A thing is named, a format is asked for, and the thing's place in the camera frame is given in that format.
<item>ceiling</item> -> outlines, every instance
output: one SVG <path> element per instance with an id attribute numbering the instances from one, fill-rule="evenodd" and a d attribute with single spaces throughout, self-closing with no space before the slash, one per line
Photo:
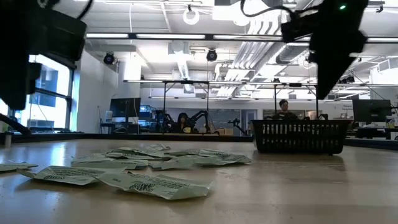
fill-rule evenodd
<path id="1" fill-rule="evenodd" d="M 56 6 L 56 10 L 76 17 L 84 8 L 86 2 L 63 0 Z M 165 4 L 165 13 L 160 4 L 106 4 L 95 2 L 89 13 L 83 19 L 88 24 L 88 32 L 160 32 L 160 33 L 209 33 L 209 34 L 245 34 L 249 25 L 237 26 L 233 21 L 216 21 L 212 19 L 214 0 L 202 1 L 202 6 L 196 7 L 203 10 L 200 19 L 195 25 L 188 25 L 183 20 L 183 12 L 186 6 L 170 6 Z M 361 29 L 367 35 L 378 37 L 398 37 L 398 4 L 385 5 L 384 12 L 376 13 L 376 7 L 367 9 L 364 14 Z M 155 76 L 157 73 L 172 73 L 178 70 L 176 61 L 169 57 L 168 44 L 164 40 L 91 40 L 87 43 L 86 49 L 91 51 L 98 58 L 105 55 L 106 50 L 112 45 L 135 45 L 146 61 L 142 68 L 142 74 L 146 77 Z M 217 63 L 224 60 L 233 60 L 239 52 L 242 42 L 205 42 L 188 41 L 190 51 L 195 56 L 187 62 L 189 70 L 215 71 Z M 207 62 L 205 57 L 208 49 L 216 49 L 219 61 Z M 121 59 L 128 57 L 128 52 L 115 52 L 115 56 Z M 398 45 L 367 45 L 362 55 L 367 55 L 362 62 L 355 62 L 357 75 L 362 78 L 369 76 L 368 68 L 374 63 L 367 63 L 368 60 L 380 56 L 398 55 Z M 288 66 L 283 70 L 287 77 L 315 77 L 317 68 L 306 69 L 301 63 Z"/>

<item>woman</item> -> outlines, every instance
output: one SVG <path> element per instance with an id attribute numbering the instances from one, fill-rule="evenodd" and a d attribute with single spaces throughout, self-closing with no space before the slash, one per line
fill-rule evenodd
<path id="1" fill-rule="evenodd" d="M 186 113 L 180 113 L 178 116 L 177 124 L 174 127 L 175 133 L 184 133 L 185 128 L 189 128 L 187 124 L 188 115 Z"/>

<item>table surface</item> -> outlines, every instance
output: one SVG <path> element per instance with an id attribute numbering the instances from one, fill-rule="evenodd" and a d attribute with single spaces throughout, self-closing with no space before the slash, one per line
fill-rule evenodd
<path id="1" fill-rule="evenodd" d="M 154 141 L 82 139 L 0 148 L 0 163 L 67 166 L 73 157 Z M 12 223 L 397 223 L 398 154 L 345 147 L 339 156 L 259 154 L 251 143 L 158 142 L 173 150 L 245 154 L 252 165 L 156 174 L 212 180 L 207 197 L 167 201 L 102 183 L 75 186 L 0 173 L 0 222 Z M 151 169 L 140 173 L 152 173 Z"/>

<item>white ceiling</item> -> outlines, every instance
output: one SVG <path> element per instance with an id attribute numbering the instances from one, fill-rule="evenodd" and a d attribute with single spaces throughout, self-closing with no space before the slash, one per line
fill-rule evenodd
<path id="1" fill-rule="evenodd" d="M 211 10 L 213 1 L 204 1 L 207 7 L 205 10 Z M 56 10 L 77 16 L 84 8 L 86 2 L 76 2 L 63 0 L 56 6 Z M 165 6 L 166 10 L 184 9 L 185 6 Z M 130 32 L 129 22 L 130 4 L 105 4 L 95 2 L 87 16 L 83 19 L 88 24 L 88 32 Z M 397 36 L 398 37 L 398 15 L 387 11 L 398 12 L 398 9 L 388 9 L 386 12 L 375 13 L 366 12 L 361 24 L 361 29 L 371 36 Z M 160 6 L 131 6 L 131 24 L 133 32 L 175 32 L 175 33 L 210 33 L 210 34 L 242 34 L 248 27 L 236 26 L 232 21 L 214 21 L 211 15 L 200 14 L 200 20 L 197 24 L 191 26 L 182 19 L 183 11 L 167 11 L 166 17 L 170 24 L 170 30 L 167 27 L 165 16 Z M 177 68 L 177 64 L 168 60 L 167 44 L 168 41 L 145 41 L 145 40 L 101 40 L 91 41 L 90 46 L 99 46 L 96 48 L 96 54 L 102 57 L 101 46 L 125 44 L 135 45 L 142 56 L 148 61 L 148 66 L 144 67 L 143 74 L 150 73 L 171 73 Z M 191 47 L 208 49 L 216 48 L 219 54 L 224 53 L 224 57 L 233 58 L 238 52 L 241 42 L 190 42 Z M 367 45 L 364 53 L 366 55 L 398 55 L 398 45 Z M 216 63 L 207 63 L 206 54 L 196 54 L 194 61 L 188 62 L 189 69 L 212 70 Z M 316 68 L 307 70 L 302 66 L 288 67 L 284 72 L 291 76 L 316 76 Z M 364 77 L 368 76 L 367 71 L 362 72 Z"/>

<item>basket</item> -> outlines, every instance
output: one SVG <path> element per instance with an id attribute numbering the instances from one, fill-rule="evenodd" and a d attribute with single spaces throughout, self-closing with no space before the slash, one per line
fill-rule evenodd
<path id="1" fill-rule="evenodd" d="M 350 121 L 252 120 L 257 150 L 270 153 L 339 154 Z"/>

